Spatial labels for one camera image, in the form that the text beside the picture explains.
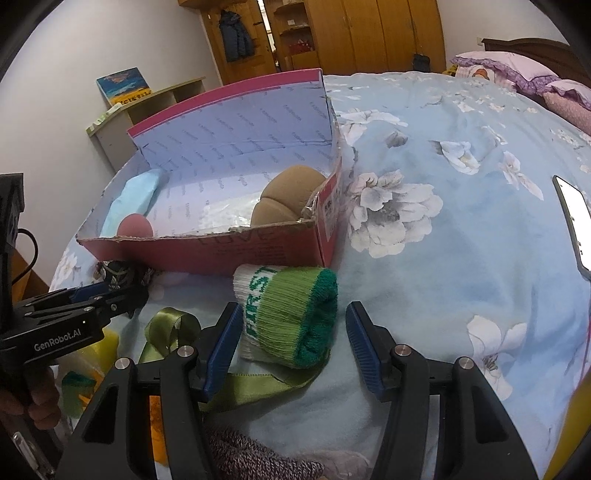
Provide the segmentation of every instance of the pink pillowcase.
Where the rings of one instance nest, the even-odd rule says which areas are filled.
[[[550,82],[560,78],[541,63],[506,51],[470,51],[452,59],[460,67],[482,65],[501,72],[517,85],[517,91],[527,95],[540,94],[540,90]]]
[[[591,111],[591,88],[574,80],[557,80],[542,88],[541,93],[554,92],[577,102]]]
[[[580,128],[587,135],[591,135],[591,112],[584,106],[559,93],[546,92],[544,100],[548,109],[561,116],[567,122]]]

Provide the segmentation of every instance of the wooden headboard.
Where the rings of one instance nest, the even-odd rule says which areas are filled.
[[[517,40],[482,40],[486,51],[517,53],[547,66],[562,79],[575,80],[591,87],[591,78],[566,44],[546,38],[519,38]]]

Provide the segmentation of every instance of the wooden wardrobe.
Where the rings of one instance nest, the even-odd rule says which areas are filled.
[[[305,0],[325,74],[405,72],[413,56],[446,68],[437,0]]]

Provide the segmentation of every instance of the white wall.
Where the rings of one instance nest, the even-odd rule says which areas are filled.
[[[437,0],[446,58],[484,50],[476,38],[514,40],[549,38],[566,42],[558,29],[529,0]]]
[[[0,82],[0,171],[24,172],[20,226],[48,283],[113,175],[85,132],[106,110],[95,80],[130,67],[153,90],[200,76],[220,86],[200,15],[177,0],[64,0]],[[28,239],[18,249],[30,261]]]

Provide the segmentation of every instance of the tan sponge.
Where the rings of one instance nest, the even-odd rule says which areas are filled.
[[[305,165],[292,165],[269,182],[251,217],[251,226],[294,222],[310,196],[326,180],[322,173]]]

